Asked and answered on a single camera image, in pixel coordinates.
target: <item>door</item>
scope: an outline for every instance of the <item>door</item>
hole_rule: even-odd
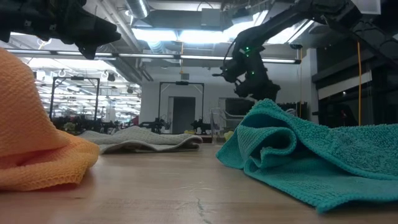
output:
[[[195,103],[195,97],[174,97],[173,134],[193,129],[191,124],[195,120]]]

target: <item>wall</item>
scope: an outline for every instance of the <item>wall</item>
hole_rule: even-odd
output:
[[[314,72],[311,62],[314,60],[310,55],[303,59],[303,70],[302,70],[302,83],[303,83],[303,101],[307,101],[310,105],[312,100],[317,99],[312,96],[313,90],[311,82],[311,74]],[[281,90],[278,92],[276,102],[277,103],[292,103],[300,101],[300,65],[289,65],[289,64],[265,64],[268,68],[269,78],[276,84],[280,85]],[[142,101],[141,101],[141,114],[139,122],[153,121],[158,114],[158,103],[159,103],[159,80],[175,82],[180,80],[178,74],[179,68],[168,68],[162,70],[161,68],[149,67],[148,72],[156,80],[155,82],[143,83],[142,84]],[[221,78],[212,77],[212,73],[219,73],[220,70],[217,68],[184,68],[184,72],[190,74],[191,82],[200,82],[205,84],[205,95],[203,114],[204,120],[209,121],[210,108],[219,107],[218,100],[220,98],[237,98],[238,96],[234,93],[234,85],[227,83]],[[195,119],[201,117],[201,94],[200,92],[189,86],[177,86],[171,84],[166,90],[162,92],[161,103],[160,103],[160,115],[167,114],[169,106],[170,96],[191,96],[196,98],[196,113]]]

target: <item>textured fabric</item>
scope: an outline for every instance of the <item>textured fabric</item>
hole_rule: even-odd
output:
[[[0,49],[0,190],[78,184],[98,152],[95,144],[55,129],[30,68]]]
[[[217,153],[226,166],[325,212],[398,200],[398,125],[330,129],[260,101]]]
[[[118,149],[169,151],[197,149],[202,138],[192,134],[156,134],[146,128],[133,126],[116,132],[113,135],[86,131],[79,137],[99,145],[101,153]]]

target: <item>table surface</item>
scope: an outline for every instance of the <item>table surface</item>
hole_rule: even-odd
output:
[[[0,192],[0,223],[396,223],[398,206],[326,215],[199,151],[101,156],[74,189]]]

